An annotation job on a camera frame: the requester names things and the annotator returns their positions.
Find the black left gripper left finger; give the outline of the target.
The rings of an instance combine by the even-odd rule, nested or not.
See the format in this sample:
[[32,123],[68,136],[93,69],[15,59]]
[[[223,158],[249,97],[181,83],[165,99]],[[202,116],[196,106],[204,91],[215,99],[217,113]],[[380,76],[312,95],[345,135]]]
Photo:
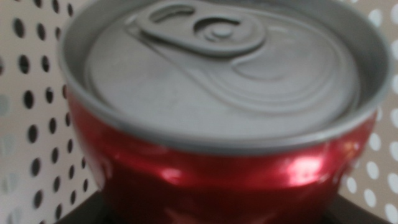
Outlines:
[[103,197],[95,192],[68,215],[56,221],[56,224],[100,224],[109,214]]

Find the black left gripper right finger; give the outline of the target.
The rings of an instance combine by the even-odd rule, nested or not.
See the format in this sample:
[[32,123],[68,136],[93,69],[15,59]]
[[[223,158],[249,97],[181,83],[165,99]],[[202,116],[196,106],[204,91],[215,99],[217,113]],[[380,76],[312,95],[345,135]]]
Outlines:
[[323,215],[323,224],[389,224],[389,222],[337,195]]

